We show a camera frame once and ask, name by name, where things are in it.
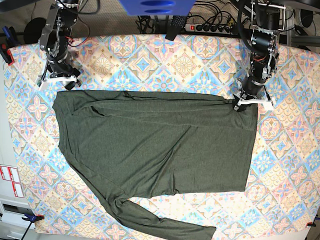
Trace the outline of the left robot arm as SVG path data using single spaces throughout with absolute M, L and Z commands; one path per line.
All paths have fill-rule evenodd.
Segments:
M 251 5 L 252 35 L 247 38 L 242 12 L 245 4 Z M 271 98 L 266 82 L 277 71 L 279 57 L 277 44 L 280 32 L 285 29 L 286 7 L 283 4 L 268 1 L 240 0 L 238 2 L 237 28 L 244 45 L 250 50 L 250 68 L 244 79 L 238 79 L 238 90 L 233 94 L 233 109 L 244 111 L 249 105 L 261 104 L 272 111 L 276 100 Z

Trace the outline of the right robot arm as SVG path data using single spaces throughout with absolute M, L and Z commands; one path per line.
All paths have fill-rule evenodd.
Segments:
M 68 52 L 80 3 L 80 0 L 56 0 L 51 4 L 47 18 L 30 20 L 22 33 L 17 33 L 12 26 L 2 28 L 0 35 L 6 37 L 6 44 L 0 45 L 0 55 L 8 65 L 14 63 L 10 48 L 21 44 L 18 36 L 23 36 L 25 44 L 37 43 L 45 53 L 45 65 L 35 81 L 40 90 L 56 82 L 60 82 L 68 91 L 82 84 L 78 80 L 80 71 L 71 65 L 72 56 Z

